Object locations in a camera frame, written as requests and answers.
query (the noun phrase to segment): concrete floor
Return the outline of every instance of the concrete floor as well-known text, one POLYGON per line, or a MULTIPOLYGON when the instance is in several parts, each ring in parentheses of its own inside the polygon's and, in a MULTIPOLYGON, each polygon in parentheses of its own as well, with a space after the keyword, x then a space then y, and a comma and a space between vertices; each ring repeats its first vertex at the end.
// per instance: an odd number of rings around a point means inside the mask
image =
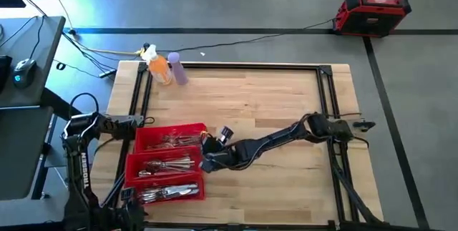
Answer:
MULTIPOLYGON (((67 5, 73 25, 78 27, 299 28, 332 18, 343 0, 62 1, 67 5)), ((455 0, 410 0, 410 3, 413 12, 399 25, 400 29, 458 29, 455 0)), ((56 0, 38 0, 38 4, 50 15, 63 14, 56 0)), ((2 12, 1 17, 33 14, 36 12, 30 8, 14 9, 2 12)), ((97 48, 135 51, 144 42, 154 43, 161 49, 176 49, 253 37, 257 36, 84 34, 82 43, 97 48)), ((454 116, 458 110, 454 105, 458 100, 458 86, 454 76, 458 68, 455 49, 458 36, 388 36, 372 39, 372 42, 429 224, 440 230, 455 230, 458 181, 453 164, 458 160, 458 149, 453 142, 457 138, 458 120, 454 116)), ((396 225, 416 225, 361 38, 282 36, 252 44, 187 51, 182 53, 182 58, 186 61, 350 64, 361 111, 365 118, 377 123, 368 140, 385 220, 396 225)), ((64 39, 56 59, 97 74, 97 69, 64 39)), ((113 67, 117 65, 100 60, 113 67)), ((97 90, 101 108, 106 109, 112 83, 73 69, 63 72, 54 69, 47 86, 67 100, 80 92, 97 90)), ((92 110, 89 100, 82 99, 77 106, 92 110)), ((0 202, 0 223, 60 220, 66 192, 55 172, 49 173, 45 189, 52 195, 51 199, 0 202)))

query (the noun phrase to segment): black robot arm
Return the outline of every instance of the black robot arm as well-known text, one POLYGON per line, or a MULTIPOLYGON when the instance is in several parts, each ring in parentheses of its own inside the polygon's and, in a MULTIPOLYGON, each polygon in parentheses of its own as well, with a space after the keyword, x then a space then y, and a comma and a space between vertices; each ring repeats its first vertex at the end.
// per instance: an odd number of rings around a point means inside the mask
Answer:
POLYGON ((207 136, 203 140, 204 160, 201 168, 207 173, 225 168, 243 170, 265 151, 294 140, 304 139, 312 143, 320 143, 333 138, 336 141, 349 142, 354 137, 352 130, 365 132, 374 125, 373 122, 350 124, 341 119, 332 122, 323 114, 305 114, 299 121, 285 129, 259 139, 243 139, 229 145, 225 143, 233 133, 225 127, 222 131, 223 139, 207 136), (306 129, 305 123, 309 125, 310 131, 306 129))
POLYGON ((144 212, 135 191, 124 192, 125 203, 120 209, 101 206, 89 178, 87 148, 92 139, 99 139, 101 133, 111 134, 115 139, 134 139, 137 120, 133 116, 123 118, 114 120, 94 112, 73 116, 67 123, 62 134, 69 183, 65 230, 142 230, 144 212))

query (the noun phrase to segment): bottle cap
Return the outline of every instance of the bottle cap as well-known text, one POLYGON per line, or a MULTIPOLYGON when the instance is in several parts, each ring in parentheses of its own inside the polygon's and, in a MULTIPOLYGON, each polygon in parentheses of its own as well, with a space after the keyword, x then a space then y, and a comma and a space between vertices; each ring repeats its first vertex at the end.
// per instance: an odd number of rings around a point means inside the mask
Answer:
POLYGON ((167 59, 170 63, 177 63, 180 61, 180 54, 178 54, 177 52, 169 53, 167 59))
POLYGON ((143 53, 142 59, 146 60, 147 63, 150 63, 150 61, 157 59, 156 45, 151 44, 145 51, 145 53, 143 53))

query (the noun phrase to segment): red plastic tray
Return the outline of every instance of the red plastic tray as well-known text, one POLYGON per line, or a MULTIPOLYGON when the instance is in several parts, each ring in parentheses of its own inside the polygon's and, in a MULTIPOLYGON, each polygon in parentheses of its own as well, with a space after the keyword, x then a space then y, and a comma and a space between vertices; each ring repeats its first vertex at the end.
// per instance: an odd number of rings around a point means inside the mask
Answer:
POLYGON ((186 175, 190 173, 202 173, 199 168, 202 162, 202 154, 199 147, 183 147, 181 149, 167 149, 159 152, 144 152, 139 154, 129 154, 126 159, 126 181, 135 180, 154 180, 158 177, 166 177, 170 175, 186 175), (194 161, 194 165, 189 172, 181 172, 176 170, 159 171, 155 175, 149 177, 138 177, 138 172, 146 168, 146 163, 158 159, 160 161, 168 161, 171 159, 179 159, 189 156, 194 161))
MULTIPOLYGON (((183 124, 171 127, 144 127, 137 128, 135 135, 134 153, 151 152, 156 150, 164 150, 170 148, 154 148, 162 144, 162 138, 165 135, 200 135, 202 131, 207 131, 207 127, 203 123, 183 124)), ((199 143, 190 144, 190 146, 200 146, 199 143)))
POLYGON ((141 191, 147 188, 152 187, 164 187, 170 185, 188 185, 191 183, 198 184, 199 193, 195 195, 188 195, 182 197, 176 197, 170 200, 160 200, 156 202, 146 203, 144 205, 151 205, 161 202, 174 202, 174 201, 182 201, 182 200, 204 200, 205 199, 205 188, 204 182, 201 174, 186 174, 186 175, 176 175, 174 177, 163 177, 157 178, 156 180, 152 181, 131 181, 125 183, 125 187, 134 187, 139 195, 141 191))

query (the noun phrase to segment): wooden table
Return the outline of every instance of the wooden table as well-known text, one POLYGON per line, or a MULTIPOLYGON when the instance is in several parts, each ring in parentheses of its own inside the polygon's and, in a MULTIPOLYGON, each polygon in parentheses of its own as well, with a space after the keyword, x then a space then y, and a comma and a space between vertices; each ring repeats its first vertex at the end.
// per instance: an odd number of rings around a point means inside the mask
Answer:
MULTIPOLYGON (((137 66, 138 62, 120 62, 107 113, 129 112, 137 66)), ((332 64, 332 70, 341 114, 359 112, 349 66, 332 64)), ((183 87, 153 83, 147 110, 147 116, 156 119, 153 126, 203 122, 209 132, 218 134, 226 125, 234 131, 232 141, 236 141, 265 136, 297 121, 306 112, 321 111, 314 73, 188 69, 187 75, 190 82, 183 87)), ((142 79, 137 112, 145 80, 142 79)), ((105 198, 114 182, 120 147, 121 142, 110 143, 94 159, 92 188, 100 199, 105 198)), ((351 142, 348 153, 356 191, 382 219, 366 145, 351 142)), ((264 153, 244 171, 225 169, 204 178, 206 200, 146 207, 147 220, 288 225, 325 225, 328 220, 337 220, 324 143, 291 142, 264 153)), ((343 200, 346 216, 349 216, 345 192, 343 200)))

